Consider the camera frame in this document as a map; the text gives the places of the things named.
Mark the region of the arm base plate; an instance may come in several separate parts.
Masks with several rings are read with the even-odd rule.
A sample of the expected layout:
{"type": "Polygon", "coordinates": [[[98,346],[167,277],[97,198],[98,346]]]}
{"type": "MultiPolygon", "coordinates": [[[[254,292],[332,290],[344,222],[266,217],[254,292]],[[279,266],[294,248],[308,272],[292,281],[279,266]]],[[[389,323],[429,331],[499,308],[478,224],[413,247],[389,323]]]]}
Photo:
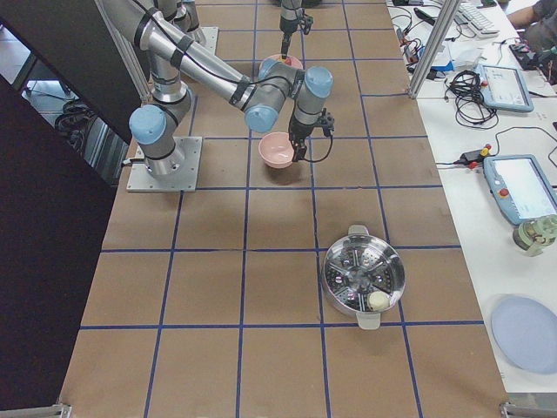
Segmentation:
{"type": "Polygon", "coordinates": [[[218,43],[218,32],[219,32],[219,28],[216,26],[212,26],[212,27],[202,26],[198,30],[198,33],[201,35],[201,38],[198,40],[198,42],[213,55],[216,54],[217,43],[218,43]]]}
{"type": "Polygon", "coordinates": [[[131,160],[128,192],[194,192],[197,188],[203,139],[175,137],[173,153],[161,160],[147,158],[139,145],[131,160]]]}

